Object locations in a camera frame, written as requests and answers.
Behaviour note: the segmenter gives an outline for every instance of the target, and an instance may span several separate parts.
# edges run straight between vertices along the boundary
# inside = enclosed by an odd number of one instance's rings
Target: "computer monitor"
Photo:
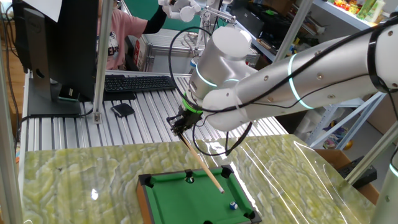
[[[22,1],[13,0],[13,9],[17,53],[33,73],[28,114],[80,114],[78,102],[58,94],[63,85],[94,97],[98,0],[62,1],[58,22]]]

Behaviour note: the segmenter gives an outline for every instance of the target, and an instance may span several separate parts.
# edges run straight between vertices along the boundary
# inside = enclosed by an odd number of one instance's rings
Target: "blue billiard ball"
[[[236,202],[231,202],[229,208],[232,210],[238,209],[238,204]]]

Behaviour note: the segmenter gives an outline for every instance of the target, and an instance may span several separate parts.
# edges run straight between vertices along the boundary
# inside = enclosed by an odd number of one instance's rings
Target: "white paper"
[[[58,18],[61,13],[62,0],[24,0],[24,2],[30,4],[55,22],[58,22]]]

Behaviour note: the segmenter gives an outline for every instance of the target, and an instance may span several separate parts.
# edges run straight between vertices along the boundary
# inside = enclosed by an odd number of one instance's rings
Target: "monitor stand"
[[[61,84],[50,83],[45,16],[33,9],[25,9],[24,14],[33,73],[29,79],[28,115],[80,114],[79,102],[59,100]]]
[[[27,113],[28,115],[78,115],[81,114],[80,103],[67,100],[59,100],[58,94],[61,90],[61,84],[51,85],[52,99],[43,97],[36,90],[34,79],[29,79],[29,96]]]

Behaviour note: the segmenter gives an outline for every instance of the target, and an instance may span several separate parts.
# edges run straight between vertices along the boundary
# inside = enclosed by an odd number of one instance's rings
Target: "keyboard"
[[[105,91],[108,93],[140,92],[152,90],[173,90],[170,77],[125,77],[124,75],[105,76]]]

